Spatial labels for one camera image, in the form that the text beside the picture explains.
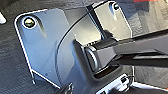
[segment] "mounting hole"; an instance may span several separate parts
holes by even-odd
[[[36,27],[36,24],[37,24],[37,21],[32,16],[26,16],[22,20],[22,25],[27,29],[33,29],[34,27]]]

